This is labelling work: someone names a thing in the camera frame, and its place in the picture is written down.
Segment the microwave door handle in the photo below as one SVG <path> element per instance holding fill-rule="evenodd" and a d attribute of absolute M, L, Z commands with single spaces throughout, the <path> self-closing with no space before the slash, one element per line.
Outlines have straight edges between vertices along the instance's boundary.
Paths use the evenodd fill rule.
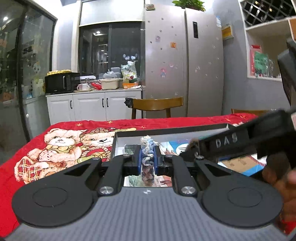
<path fill-rule="evenodd" d="M 63 87 L 64 87 L 64 89 L 66 88 L 65 87 L 65 76 L 63 76 Z"/>

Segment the red blanket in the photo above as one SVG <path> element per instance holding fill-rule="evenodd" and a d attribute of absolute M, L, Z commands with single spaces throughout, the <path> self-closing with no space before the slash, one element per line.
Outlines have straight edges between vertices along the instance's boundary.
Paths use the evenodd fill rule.
<path fill-rule="evenodd" d="M 52 125 L 0 166 L 0 236 L 5 237 L 18 226 L 11 208 L 12 196 L 18 188 L 93 156 L 108 161 L 116 131 L 235 124 L 254 117 L 252 114 L 233 114 L 197 118 L 61 122 Z"/>

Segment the chair leg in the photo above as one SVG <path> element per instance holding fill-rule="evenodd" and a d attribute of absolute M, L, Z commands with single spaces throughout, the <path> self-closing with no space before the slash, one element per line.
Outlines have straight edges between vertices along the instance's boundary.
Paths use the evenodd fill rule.
<path fill-rule="evenodd" d="M 170 108 L 165 109 L 165 112 L 166 112 L 166 117 L 170 118 Z"/>
<path fill-rule="evenodd" d="M 136 118 L 136 112 L 137 112 L 137 109 L 133 109 L 132 112 L 131 112 L 131 118 L 132 120 Z"/>

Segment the white mug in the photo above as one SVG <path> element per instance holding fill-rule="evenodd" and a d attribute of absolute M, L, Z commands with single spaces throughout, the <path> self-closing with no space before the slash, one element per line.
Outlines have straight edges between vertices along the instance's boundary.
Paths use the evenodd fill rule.
<path fill-rule="evenodd" d="M 77 85 L 77 90 L 89 90 L 90 86 L 88 84 L 79 84 Z"/>

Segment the wooden chair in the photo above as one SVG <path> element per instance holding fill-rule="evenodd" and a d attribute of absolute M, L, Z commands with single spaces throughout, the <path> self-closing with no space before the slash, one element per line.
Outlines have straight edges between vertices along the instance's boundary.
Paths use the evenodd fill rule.
<path fill-rule="evenodd" d="M 250 113 L 254 114 L 256 116 L 261 116 L 269 112 L 270 110 L 238 110 L 238 109 L 231 109 L 232 114 L 237 114 L 237 113 Z"/>
<path fill-rule="evenodd" d="M 127 107 L 132 108 L 131 118 L 136 118 L 137 110 L 165 110 L 166 117 L 170 118 L 170 109 L 174 107 L 183 106 L 183 97 L 172 99 L 133 99 L 126 98 Z"/>

